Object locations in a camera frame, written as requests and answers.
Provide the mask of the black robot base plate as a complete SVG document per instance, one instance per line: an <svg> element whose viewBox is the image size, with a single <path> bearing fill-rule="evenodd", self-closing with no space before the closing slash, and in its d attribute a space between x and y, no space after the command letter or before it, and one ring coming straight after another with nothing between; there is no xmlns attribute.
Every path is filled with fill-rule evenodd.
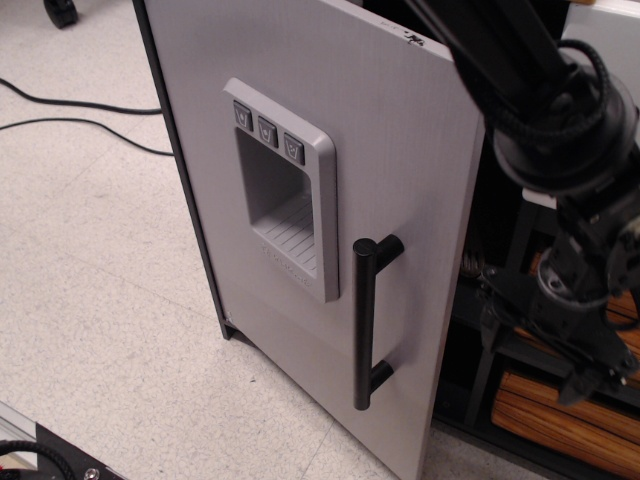
<svg viewBox="0 0 640 480"><path fill-rule="evenodd" d="M2 402L1 478L126 479L126 476Z"/></svg>

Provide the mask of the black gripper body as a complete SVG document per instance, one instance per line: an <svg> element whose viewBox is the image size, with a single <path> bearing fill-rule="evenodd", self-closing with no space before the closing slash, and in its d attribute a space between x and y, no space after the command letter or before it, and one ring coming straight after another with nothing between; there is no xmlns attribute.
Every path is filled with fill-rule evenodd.
<svg viewBox="0 0 640 480"><path fill-rule="evenodd" d="M626 380L639 358L608 317L611 299L639 294L639 249L616 247L605 262L573 248L544 252L534 276L488 266L481 276L485 349L501 348L521 329L572 365L569 380Z"/></svg>

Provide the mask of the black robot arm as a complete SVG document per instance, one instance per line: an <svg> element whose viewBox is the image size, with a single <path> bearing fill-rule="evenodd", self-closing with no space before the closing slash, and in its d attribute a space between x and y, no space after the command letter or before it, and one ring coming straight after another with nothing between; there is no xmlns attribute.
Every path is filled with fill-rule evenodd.
<svg viewBox="0 0 640 480"><path fill-rule="evenodd" d="M614 390L639 368L607 316L639 291L639 111L601 56L554 40L526 1L414 1L450 50L504 173L557 202L558 232L535 276L487 267L482 341L516 328L567 359L558 400Z"/></svg>

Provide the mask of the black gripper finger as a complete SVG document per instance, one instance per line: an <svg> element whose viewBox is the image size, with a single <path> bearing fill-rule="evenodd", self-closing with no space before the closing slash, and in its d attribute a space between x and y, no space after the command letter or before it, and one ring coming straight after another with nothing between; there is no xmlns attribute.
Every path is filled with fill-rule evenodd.
<svg viewBox="0 0 640 480"><path fill-rule="evenodd" d="M563 380L558 393L561 405L575 405L589 399L602 388L608 376L599 369L591 367L576 367Z"/></svg>

